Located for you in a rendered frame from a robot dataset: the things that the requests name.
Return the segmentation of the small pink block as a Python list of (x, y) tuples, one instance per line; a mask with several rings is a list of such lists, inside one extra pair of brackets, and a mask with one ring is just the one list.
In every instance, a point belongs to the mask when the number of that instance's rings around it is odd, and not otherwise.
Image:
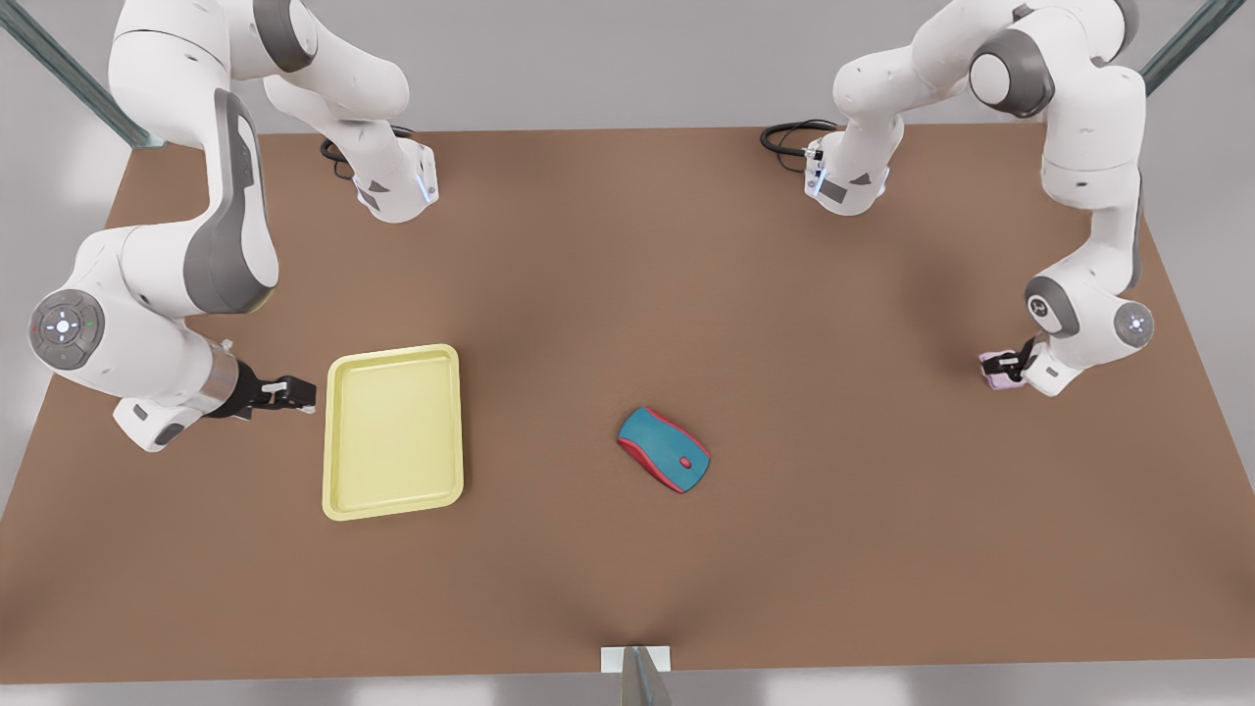
[(1018, 350), (999, 350), (981, 354), (981, 375), (995, 390), (1023, 387), (1022, 354)]

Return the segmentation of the yellow rectangular tray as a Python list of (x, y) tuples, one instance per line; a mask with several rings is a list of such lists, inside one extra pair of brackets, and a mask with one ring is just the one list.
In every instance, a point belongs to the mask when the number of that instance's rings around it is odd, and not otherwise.
[(323, 510), (329, 519), (447, 508), (463, 490), (456, 349), (376, 350), (328, 367)]

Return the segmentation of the teal and red computer mouse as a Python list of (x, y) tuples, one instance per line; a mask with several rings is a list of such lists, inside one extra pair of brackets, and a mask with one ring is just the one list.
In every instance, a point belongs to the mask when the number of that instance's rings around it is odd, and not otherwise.
[(651, 408), (636, 408), (622, 421), (616, 441), (646, 473), (676, 493), (690, 492), (710, 464), (699, 439)]

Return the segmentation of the silver frame post with foot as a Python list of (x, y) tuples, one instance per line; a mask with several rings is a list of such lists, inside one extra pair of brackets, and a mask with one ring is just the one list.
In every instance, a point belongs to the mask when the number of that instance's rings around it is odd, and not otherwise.
[(671, 671), (671, 647), (602, 647), (600, 660), (602, 673), (620, 676), (619, 706), (674, 706), (663, 678)]

